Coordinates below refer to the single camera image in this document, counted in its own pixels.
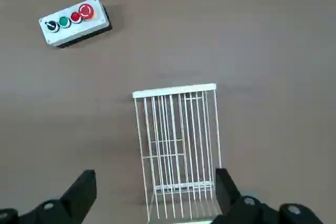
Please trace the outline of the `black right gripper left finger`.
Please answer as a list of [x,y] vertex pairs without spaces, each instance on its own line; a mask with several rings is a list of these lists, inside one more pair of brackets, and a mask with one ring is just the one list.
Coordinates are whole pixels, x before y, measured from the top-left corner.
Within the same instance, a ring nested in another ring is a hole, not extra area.
[[14,208],[1,209],[1,223],[83,223],[96,199],[96,172],[87,169],[60,198],[46,200],[26,214],[20,216]]

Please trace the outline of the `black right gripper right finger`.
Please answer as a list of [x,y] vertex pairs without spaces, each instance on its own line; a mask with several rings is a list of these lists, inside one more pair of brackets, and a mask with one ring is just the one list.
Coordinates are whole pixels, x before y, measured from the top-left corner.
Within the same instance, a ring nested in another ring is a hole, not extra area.
[[322,224],[318,216],[304,205],[282,204],[275,210],[255,197],[243,196],[225,168],[216,169],[215,193],[222,213],[212,223]]

